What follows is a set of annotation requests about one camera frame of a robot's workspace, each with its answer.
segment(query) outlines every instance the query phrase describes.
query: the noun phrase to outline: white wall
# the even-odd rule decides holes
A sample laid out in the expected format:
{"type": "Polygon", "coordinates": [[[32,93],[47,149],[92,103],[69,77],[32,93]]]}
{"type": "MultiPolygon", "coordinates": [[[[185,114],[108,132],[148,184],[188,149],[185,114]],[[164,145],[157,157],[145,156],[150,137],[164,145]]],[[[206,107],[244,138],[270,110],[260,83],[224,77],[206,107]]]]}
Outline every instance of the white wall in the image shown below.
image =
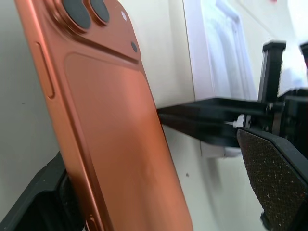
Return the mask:
{"type": "Polygon", "coordinates": [[[299,44],[306,43],[308,41],[308,1],[288,0],[288,6],[297,41],[299,44]]]}
{"type": "Polygon", "coordinates": [[[14,1],[0,7],[0,221],[59,151],[14,1]]]}
{"type": "Polygon", "coordinates": [[[304,60],[298,48],[287,0],[279,0],[277,3],[270,0],[227,1],[242,17],[257,89],[263,61],[262,47],[272,39],[287,41],[283,70],[292,68],[305,75],[304,60]]]}

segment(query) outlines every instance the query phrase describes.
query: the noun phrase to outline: copper phone back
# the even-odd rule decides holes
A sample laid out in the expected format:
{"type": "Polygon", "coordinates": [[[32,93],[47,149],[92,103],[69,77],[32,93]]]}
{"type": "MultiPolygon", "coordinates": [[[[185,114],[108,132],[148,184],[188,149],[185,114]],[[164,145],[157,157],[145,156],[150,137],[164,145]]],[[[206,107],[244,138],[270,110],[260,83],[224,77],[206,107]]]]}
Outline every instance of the copper phone back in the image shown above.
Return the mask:
{"type": "Polygon", "coordinates": [[[193,230],[122,5],[15,1],[88,230],[193,230]]]}

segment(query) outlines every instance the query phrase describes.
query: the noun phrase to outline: rubber pad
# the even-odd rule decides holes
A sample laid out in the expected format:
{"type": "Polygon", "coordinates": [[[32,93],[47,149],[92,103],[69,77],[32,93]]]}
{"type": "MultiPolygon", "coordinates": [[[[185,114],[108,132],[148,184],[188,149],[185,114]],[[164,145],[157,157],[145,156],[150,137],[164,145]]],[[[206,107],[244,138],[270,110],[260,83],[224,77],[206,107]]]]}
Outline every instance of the rubber pad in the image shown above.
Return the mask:
{"type": "Polygon", "coordinates": [[[275,231],[294,230],[307,212],[308,188],[268,140],[238,130],[250,184],[275,231]]]}

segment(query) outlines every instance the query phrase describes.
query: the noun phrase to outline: phone side button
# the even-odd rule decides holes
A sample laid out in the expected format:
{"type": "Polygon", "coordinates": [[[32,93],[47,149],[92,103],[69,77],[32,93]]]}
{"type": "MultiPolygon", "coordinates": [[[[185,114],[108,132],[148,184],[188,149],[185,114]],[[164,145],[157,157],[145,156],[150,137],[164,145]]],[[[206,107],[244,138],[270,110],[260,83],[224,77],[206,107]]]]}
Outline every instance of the phone side button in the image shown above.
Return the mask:
{"type": "Polygon", "coordinates": [[[50,99],[54,98],[55,92],[47,69],[46,60],[41,45],[36,42],[33,49],[34,63],[40,79],[43,91],[50,99]]]}
{"type": "Polygon", "coordinates": [[[86,227],[88,231],[98,231],[97,226],[95,224],[94,218],[92,216],[90,216],[87,220],[86,220],[86,227]]]}

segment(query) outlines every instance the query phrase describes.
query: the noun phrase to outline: smartphone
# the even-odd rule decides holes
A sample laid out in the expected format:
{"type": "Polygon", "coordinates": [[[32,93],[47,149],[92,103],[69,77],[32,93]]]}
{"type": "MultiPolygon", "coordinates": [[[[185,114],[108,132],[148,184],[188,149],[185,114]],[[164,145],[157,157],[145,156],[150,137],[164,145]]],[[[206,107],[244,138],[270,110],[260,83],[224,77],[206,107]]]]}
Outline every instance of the smartphone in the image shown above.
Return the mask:
{"type": "Polygon", "coordinates": [[[15,0],[90,231],[192,231],[127,12],[15,0]]]}

